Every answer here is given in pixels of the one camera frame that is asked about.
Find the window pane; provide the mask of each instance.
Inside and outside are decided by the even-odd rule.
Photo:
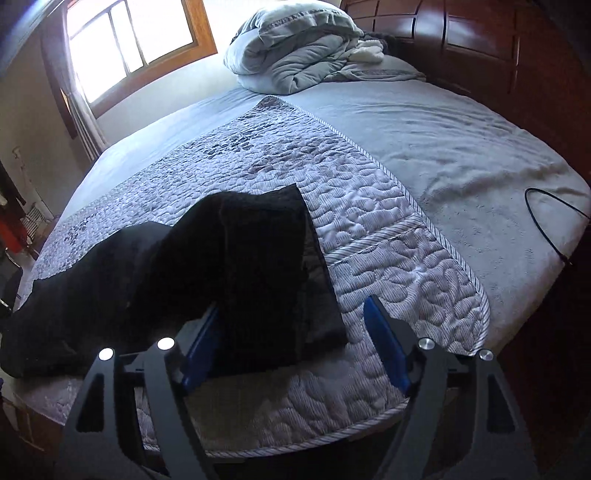
[[[138,46],[135,44],[134,31],[131,28],[125,4],[121,2],[115,5],[111,10],[111,16],[113,17],[113,25],[115,26],[115,32],[117,33],[117,39],[119,40],[119,46],[123,52],[123,58],[125,59],[127,68],[129,68],[130,72],[134,72],[143,63],[142,58],[139,56]]]
[[[68,9],[68,35],[72,36],[86,22],[118,0],[78,0]]]
[[[125,78],[108,15],[101,15],[70,41],[72,62],[89,102]]]
[[[128,0],[128,5],[148,63],[193,42],[181,0]]]

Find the window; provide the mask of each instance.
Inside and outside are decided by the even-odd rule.
[[[216,53],[202,0],[74,0],[67,29],[78,88],[95,116]]]

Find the curtain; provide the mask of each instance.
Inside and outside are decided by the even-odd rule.
[[[41,25],[41,49],[47,59],[46,68],[64,92],[76,130],[80,135],[86,154],[95,162],[109,144],[84,95],[76,88],[76,75],[70,55],[70,40],[67,33],[67,3],[63,2]]]

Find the black metal bracket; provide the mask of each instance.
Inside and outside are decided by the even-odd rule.
[[[538,478],[525,423],[491,351],[455,355],[431,339],[418,339],[408,324],[388,315],[377,297],[366,302],[364,317],[390,381],[410,396],[376,480],[423,478],[450,387],[460,391],[465,455],[443,478]],[[211,325],[205,319],[195,320],[175,340],[161,340],[138,354],[117,356],[113,350],[103,350],[64,428],[56,479],[217,479],[183,401],[187,385],[204,379],[203,369],[194,367],[209,361],[212,336],[206,326]],[[198,340],[205,350],[196,348]],[[136,386],[145,387],[170,476],[147,467],[135,409]]]

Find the blue gripper pad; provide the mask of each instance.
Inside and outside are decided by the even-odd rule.
[[[208,309],[203,327],[189,348],[181,367],[181,385],[187,394],[205,382],[212,369],[221,337],[219,326],[216,324],[217,313],[217,307]]]
[[[384,317],[372,297],[365,300],[363,319],[390,383],[407,395],[411,380],[407,373],[406,354],[390,328],[388,319]]]

